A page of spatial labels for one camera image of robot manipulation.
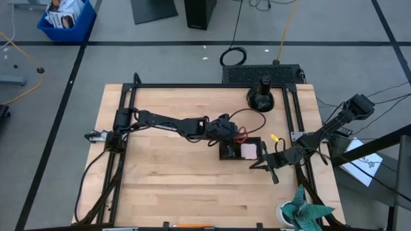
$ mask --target blue bin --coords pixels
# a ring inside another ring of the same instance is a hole
[[[53,41],[82,42],[85,34],[89,30],[90,25],[96,18],[96,12],[91,6],[89,0],[82,1],[84,2],[84,7],[77,18],[74,28],[54,28],[53,25],[45,19],[47,16],[46,13],[44,13],[40,22],[37,24],[37,28],[42,30]]]

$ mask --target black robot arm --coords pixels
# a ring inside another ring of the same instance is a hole
[[[345,124],[354,120],[367,119],[374,112],[374,103],[369,101],[364,95],[356,94],[351,99],[342,103],[341,112],[330,122],[323,125],[316,132],[307,133],[300,136],[294,142],[293,147],[271,154],[263,154],[259,160],[250,166],[251,169],[265,169],[273,175],[273,182],[279,183],[275,175],[274,169],[299,164],[306,157],[310,158],[317,151],[321,140],[328,137],[330,134],[343,127]]]
[[[131,115],[136,122],[130,126]],[[175,119],[164,115],[154,114],[147,110],[136,108],[119,109],[116,113],[114,133],[130,133],[146,128],[159,128],[167,131],[177,132],[189,142],[207,141],[234,141],[241,139],[235,123],[230,122],[228,114],[222,114],[217,119],[210,121],[207,116],[198,118]]]

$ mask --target white pot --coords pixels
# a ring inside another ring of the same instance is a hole
[[[283,211],[281,211],[281,208],[283,208],[286,204],[291,203],[291,201],[286,201],[284,203],[281,203],[279,205],[277,205],[277,208],[275,208],[275,216],[277,217],[277,219],[283,224],[286,225],[288,227],[294,227],[292,224],[290,224],[289,222],[287,222],[284,218],[284,214]]]

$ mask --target black floor line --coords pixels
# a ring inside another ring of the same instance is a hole
[[[90,37],[93,26],[94,26],[94,22],[91,24],[89,31],[87,32],[87,35],[85,36],[85,40],[81,43],[80,49],[78,51],[76,60],[73,65],[73,69],[71,70],[70,77],[67,81],[66,89],[64,90],[62,100],[60,102],[60,105],[58,106],[57,114],[53,122],[53,126],[51,127],[51,131],[48,136],[46,146],[44,147],[43,154],[40,158],[39,166],[37,167],[36,173],[34,175],[33,181],[31,183],[30,189],[26,197],[26,201],[24,202],[19,219],[17,221],[15,230],[18,230],[18,231],[24,230],[24,227],[27,224],[27,220],[30,215],[31,208],[33,207],[34,199],[40,187],[40,183],[41,183],[44,171],[46,170],[46,166],[47,166],[50,154],[51,154],[51,150],[53,149],[54,141],[56,139],[58,129],[60,128],[60,124],[63,119],[64,111],[66,110],[66,106],[69,101],[70,93],[71,93],[71,90],[73,89],[73,85],[76,80],[78,70],[82,63],[85,48],[87,47],[87,41]]]
[[[284,43],[285,46],[392,46],[396,52],[397,58],[407,76],[408,80],[411,81],[411,72],[407,65],[407,61],[405,60],[400,46],[411,46],[411,42],[396,42],[394,35],[389,28],[389,25],[381,11],[381,8],[377,2],[377,0],[372,0],[372,3],[375,7],[375,10],[380,18],[381,23],[389,37],[389,42],[321,42],[321,41],[287,41]],[[98,0],[95,6],[96,12],[100,9],[101,0]],[[54,145],[54,141],[57,136],[58,129],[60,128],[60,124],[62,122],[63,114],[66,109],[67,103],[69,101],[70,93],[73,89],[74,81],[76,79],[78,70],[80,68],[85,48],[87,46],[229,46],[231,41],[166,41],[166,42],[109,42],[109,41],[101,41],[101,42],[88,42],[92,28],[94,26],[94,22],[90,27],[85,40],[81,43],[78,42],[35,42],[35,41],[20,41],[15,42],[17,45],[20,46],[80,46],[80,50],[77,54],[76,60],[73,65],[73,69],[71,71],[70,77],[67,81],[66,89],[62,96],[62,100],[60,102],[60,106],[58,108],[55,120],[53,122],[53,126],[51,127],[51,131],[49,137],[46,142],[46,146],[40,158],[39,166],[36,170],[35,176],[30,186],[30,190],[28,192],[26,201],[24,202],[23,208],[21,210],[21,214],[19,216],[19,220],[17,221],[17,225],[15,230],[24,230],[26,226],[28,217],[30,215],[30,210],[33,206],[34,199],[36,197],[37,191],[40,187],[41,179],[46,170],[46,165],[51,154],[51,150]],[[237,41],[234,43],[236,46],[278,46],[280,41]]]
[[[18,46],[81,46],[81,42],[17,41]],[[281,41],[235,41],[235,46],[279,46]],[[88,46],[230,46],[231,41],[89,41]],[[411,46],[411,42],[373,41],[285,41],[284,46]]]
[[[405,73],[405,76],[407,77],[407,80],[411,84],[411,71],[410,67],[407,64],[407,60],[404,57],[404,54],[401,52],[401,49],[398,46],[398,43],[396,42],[396,38],[394,37],[394,34],[391,31],[390,26],[388,25],[388,22],[384,16],[383,11],[381,10],[380,5],[378,4],[377,0],[371,0],[372,5],[375,8],[375,11],[377,12],[378,17],[380,18],[380,21],[384,27],[385,33],[387,34],[388,38],[390,39],[390,42],[393,43],[393,48],[396,53],[396,56],[398,58],[398,62],[400,63],[401,67],[403,68],[403,71]]]

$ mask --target white paper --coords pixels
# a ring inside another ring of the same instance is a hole
[[[246,160],[257,159],[257,145],[241,144],[241,157],[243,157]]]
[[[353,150],[359,146],[363,145],[363,142],[358,140],[357,138],[354,138],[351,143],[348,145],[346,151]],[[380,167],[380,162],[383,159],[377,155],[376,153],[373,153],[371,155],[367,155],[366,157],[362,157],[358,160],[352,161],[353,164],[364,170],[366,173],[370,174],[371,176],[374,176],[375,173],[377,172],[378,168]],[[361,172],[358,168],[353,166],[351,163],[346,163],[341,166],[342,169],[347,171],[349,174],[351,174],[353,177],[355,177],[357,180],[359,180],[361,183],[363,183],[365,186],[369,186],[371,183],[372,178]]]
[[[78,16],[81,14],[84,3],[82,0],[61,0],[58,10],[50,10],[51,4],[46,8],[46,20],[55,28],[73,28]]]

